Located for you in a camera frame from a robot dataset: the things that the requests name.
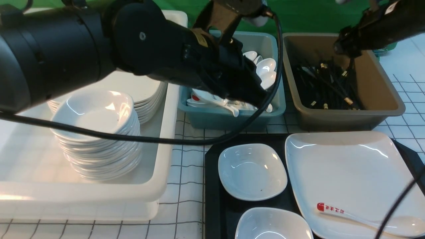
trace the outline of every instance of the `stack of plates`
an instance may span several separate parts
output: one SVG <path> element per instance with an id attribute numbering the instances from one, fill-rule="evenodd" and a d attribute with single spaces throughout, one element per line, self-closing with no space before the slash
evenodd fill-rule
<path id="1" fill-rule="evenodd" d="M 73 94 L 52 121 L 95 131 L 140 136 L 131 96 L 116 91 L 84 90 Z M 81 177 L 105 181 L 133 170 L 142 157 L 142 143 L 104 140 L 52 129 L 65 158 Z"/>
<path id="2" fill-rule="evenodd" d="M 146 76 L 141 77 L 128 72 L 115 71 L 99 82 L 53 99 L 47 104 L 54 113 L 60 104 L 73 94 L 89 89 L 127 93 L 133 98 L 134 109 L 140 123 L 143 124 L 149 121 L 158 110 L 167 93 L 167 83 L 156 81 Z"/>

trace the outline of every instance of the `black tray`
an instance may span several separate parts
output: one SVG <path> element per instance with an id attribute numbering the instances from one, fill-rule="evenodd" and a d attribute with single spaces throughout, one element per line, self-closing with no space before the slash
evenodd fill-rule
<path id="1" fill-rule="evenodd" d="M 250 208 L 270 207 L 280 208 L 301 215 L 294 198 L 291 182 L 278 196 L 261 201 L 246 202 L 230 196 L 218 176 L 218 157 L 221 152 L 235 145 L 263 143 L 272 147 L 278 153 L 286 173 L 288 168 L 285 161 L 285 140 L 290 134 L 243 134 L 226 143 L 214 145 L 205 155 L 205 236 L 206 239 L 233 239 L 236 227 L 242 214 Z M 403 157 L 412 175 L 416 175 L 424 166 L 418 154 L 406 146 L 393 141 Z M 425 177 L 418 183 L 425 195 Z"/>

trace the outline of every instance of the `white plastic tub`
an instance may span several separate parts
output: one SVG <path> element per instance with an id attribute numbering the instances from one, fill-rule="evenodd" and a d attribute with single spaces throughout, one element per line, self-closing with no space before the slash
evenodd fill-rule
<path id="1" fill-rule="evenodd" d="M 187 26 L 187 15 L 163 11 Z M 179 86 L 169 84 L 142 135 L 174 138 Z M 22 115 L 50 119 L 46 104 Z M 127 220 L 152 219 L 165 192 L 171 145 L 144 144 L 135 170 L 108 182 L 87 181 L 73 171 L 48 128 L 0 121 L 0 218 Z"/>

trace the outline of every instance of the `cable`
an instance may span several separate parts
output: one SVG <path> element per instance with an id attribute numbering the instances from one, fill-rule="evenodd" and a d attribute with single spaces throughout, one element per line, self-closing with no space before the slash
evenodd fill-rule
<path id="1" fill-rule="evenodd" d="M 425 166 L 422 168 L 422 170 L 413 177 L 413 180 L 407 185 L 407 187 L 404 189 L 404 191 L 400 194 L 400 196 L 397 198 L 393 206 L 391 207 L 390 211 L 385 216 L 384 220 L 382 221 L 381 227 L 379 228 L 378 232 L 376 233 L 375 239 L 379 239 L 382 235 L 382 232 L 384 231 L 385 226 L 387 225 L 388 221 L 390 220 L 391 216 L 397 209 L 397 207 L 400 205 L 400 203 L 403 201 L 403 199 L 406 197 L 406 195 L 409 193 L 409 191 L 413 188 L 414 185 L 422 178 L 422 176 L 425 175 Z"/>
<path id="2" fill-rule="evenodd" d="M 27 1 L 27 4 L 25 5 L 25 7 L 22 9 L 22 12 L 26 12 L 26 11 L 28 11 L 31 7 L 32 7 L 32 4 L 33 4 L 33 0 L 28 0 Z"/>
<path id="3" fill-rule="evenodd" d="M 259 108 L 254 114 L 249 117 L 240 127 L 233 130 L 232 132 L 225 134 L 219 138 L 215 139 L 206 139 L 206 140 L 186 140 L 186 139 L 163 139 L 163 138 L 152 138 L 152 137 L 140 137 L 140 136 L 127 136 L 119 134 L 108 134 L 97 132 L 85 128 L 75 127 L 67 124 L 52 122 L 49 120 L 36 119 L 26 116 L 8 114 L 0 112 L 0 120 L 8 120 L 11 122 L 22 123 L 27 125 L 41 126 L 45 128 L 52 128 L 62 131 L 68 131 L 76 134 L 83 134 L 91 137 L 96 137 L 100 139 L 109 139 L 109 140 L 119 140 L 119 141 L 133 141 L 133 142 L 145 142 L 145 143 L 160 143 L 160 144 L 175 144 L 175 145 L 213 145 L 225 142 L 239 135 L 246 127 L 248 127 L 254 120 L 256 120 L 269 106 L 273 98 L 275 97 L 280 83 L 280 77 L 283 73 L 283 39 L 282 39 L 282 27 L 279 22 L 277 15 L 266 8 L 264 15 L 272 18 L 276 24 L 278 31 L 278 67 L 276 71 L 276 81 L 273 85 L 272 90 L 268 93 L 266 100 L 261 108 Z"/>

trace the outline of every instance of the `table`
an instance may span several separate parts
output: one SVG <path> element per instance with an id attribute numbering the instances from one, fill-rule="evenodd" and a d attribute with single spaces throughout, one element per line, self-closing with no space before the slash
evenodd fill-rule
<path id="1" fill-rule="evenodd" d="M 403 116 L 391 117 L 374 130 L 419 153 L 425 161 L 425 34 L 399 43 L 381 64 L 406 105 Z M 286 85 L 287 109 L 262 133 L 301 133 Z M 194 129 L 179 112 L 178 139 L 208 139 L 225 131 Z M 0 239 L 201 239 L 204 228 L 204 155 L 210 146 L 176 145 L 158 215 L 149 222 L 1 220 Z"/>

